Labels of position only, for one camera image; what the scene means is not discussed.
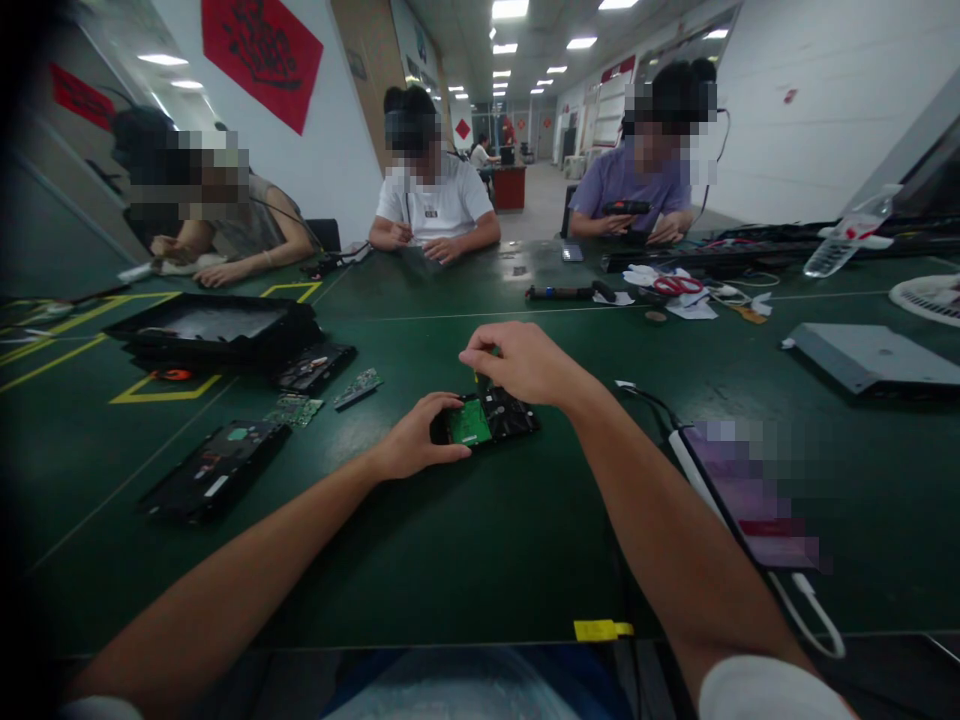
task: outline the scissors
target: scissors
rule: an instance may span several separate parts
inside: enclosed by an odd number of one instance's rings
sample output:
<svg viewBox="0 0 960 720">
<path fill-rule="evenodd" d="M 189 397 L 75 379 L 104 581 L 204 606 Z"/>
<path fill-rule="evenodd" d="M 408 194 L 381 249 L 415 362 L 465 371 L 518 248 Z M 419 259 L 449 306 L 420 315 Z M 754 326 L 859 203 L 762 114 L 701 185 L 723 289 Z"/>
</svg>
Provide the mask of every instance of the scissors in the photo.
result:
<svg viewBox="0 0 960 720">
<path fill-rule="evenodd" d="M 653 281 L 653 289 L 663 295 L 696 295 L 703 290 L 703 283 L 679 275 L 661 275 Z"/>
</svg>

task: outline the water bottle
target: water bottle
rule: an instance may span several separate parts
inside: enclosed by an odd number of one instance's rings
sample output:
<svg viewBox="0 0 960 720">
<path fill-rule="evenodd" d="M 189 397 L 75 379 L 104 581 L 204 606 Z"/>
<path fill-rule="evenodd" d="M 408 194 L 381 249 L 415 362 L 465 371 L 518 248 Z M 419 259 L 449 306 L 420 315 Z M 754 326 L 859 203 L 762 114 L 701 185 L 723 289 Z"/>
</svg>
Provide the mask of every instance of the water bottle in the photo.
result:
<svg viewBox="0 0 960 720">
<path fill-rule="evenodd" d="M 879 194 L 853 208 L 839 225 L 821 230 L 821 235 L 826 233 L 826 240 L 807 260 L 803 274 L 814 278 L 829 277 L 842 268 L 890 217 L 893 198 L 902 189 L 903 185 L 884 185 Z"/>
</svg>

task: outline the red banner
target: red banner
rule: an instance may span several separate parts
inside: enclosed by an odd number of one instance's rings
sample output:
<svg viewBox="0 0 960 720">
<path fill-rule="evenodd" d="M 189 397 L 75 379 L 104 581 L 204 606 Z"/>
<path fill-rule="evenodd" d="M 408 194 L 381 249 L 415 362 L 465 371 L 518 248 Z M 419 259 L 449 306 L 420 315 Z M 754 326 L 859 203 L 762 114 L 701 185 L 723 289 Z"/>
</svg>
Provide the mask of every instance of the red banner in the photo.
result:
<svg viewBox="0 0 960 720">
<path fill-rule="evenodd" d="M 110 98 L 59 65 L 50 63 L 50 74 L 56 103 L 110 132 L 110 120 L 116 113 Z"/>
<path fill-rule="evenodd" d="M 323 45 L 280 0 L 203 0 L 203 54 L 303 135 Z"/>
</svg>

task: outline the green workbench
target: green workbench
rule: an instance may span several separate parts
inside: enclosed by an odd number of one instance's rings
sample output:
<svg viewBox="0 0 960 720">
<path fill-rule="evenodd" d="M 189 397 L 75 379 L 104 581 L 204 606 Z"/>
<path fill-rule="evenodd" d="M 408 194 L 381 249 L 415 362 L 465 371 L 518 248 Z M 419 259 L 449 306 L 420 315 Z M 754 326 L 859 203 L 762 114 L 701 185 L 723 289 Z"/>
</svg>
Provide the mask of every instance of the green workbench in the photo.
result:
<svg viewBox="0 0 960 720">
<path fill-rule="evenodd" d="M 756 422 L 776 448 L 770 477 L 832 558 L 830 574 L 814 584 L 842 632 L 960 628 L 960 579 L 949 561 L 960 554 L 957 411 L 857 400 L 780 349 L 801 322 L 873 323 L 960 361 L 960 333 L 886 297 L 897 282 L 955 266 L 931 258 L 853 262 L 820 281 L 794 270 L 773 288 L 764 325 L 718 307 L 713 321 L 671 317 L 652 326 L 639 305 L 526 301 L 531 284 L 618 284 L 599 273 L 598 249 L 591 246 L 587 262 L 564 264 L 559 244 L 503 243 L 440 271 L 410 256 L 374 254 L 320 286 L 282 287 L 308 282 L 285 269 L 232 289 L 259 295 L 280 286 L 272 297 L 303 297 L 334 341 L 357 346 L 358 358 L 323 399 L 369 367 L 385 382 L 342 413 L 324 407 L 207 527 L 151 521 L 134 506 L 213 429 L 263 417 L 276 391 L 256 377 L 144 384 L 120 344 L 97 336 L 163 293 L 196 291 L 193 283 L 145 281 L 127 299 L 100 301 L 99 314 L 54 342 L 0 356 L 0 402 L 17 420 L 8 457 L 16 461 L 24 570 L 56 654 L 102 647 L 213 550 L 373 445 L 422 395 L 472 391 L 473 374 L 457 353 L 478 325 L 506 320 L 537 322 L 608 386 L 636 382 L 686 420 Z M 184 399 L 144 398 L 170 392 Z M 650 409 L 624 403 L 660 441 Z M 638 636 L 660 636 L 642 596 L 625 587 L 632 581 L 569 423 L 552 409 L 539 415 L 543 429 L 534 436 L 378 489 L 259 644 L 572 641 L 574 620 L 596 619 L 629 620 Z"/>
</svg>

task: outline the white t-shirt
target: white t-shirt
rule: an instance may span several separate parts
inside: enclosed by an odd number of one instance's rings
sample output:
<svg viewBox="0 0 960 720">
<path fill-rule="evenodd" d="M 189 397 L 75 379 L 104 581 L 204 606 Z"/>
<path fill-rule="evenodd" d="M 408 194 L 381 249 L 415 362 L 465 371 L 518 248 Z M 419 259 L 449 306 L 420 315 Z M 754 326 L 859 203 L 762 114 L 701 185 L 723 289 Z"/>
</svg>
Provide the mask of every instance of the white t-shirt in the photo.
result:
<svg viewBox="0 0 960 720">
<path fill-rule="evenodd" d="M 413 228 L 411 245 L 440 237 L 459 237 L 493 211 L 480 175 L 455 155 L 443 153 L 438 184 L 422 186 L 403 168 L 390 168 L 380 188 L 377 215 Z"/>
<path fill-rule="evenodd" d="M 473 149 L 473 152 L 470 153 L 470 162 L 473 163 L 474 167 L 482 168 L 488 162 L 490 162 L 490 156 L 487 155 L 487 151 L 483 149 L 483 145 L 477 143 L 477 146 Z"/>
</svg>

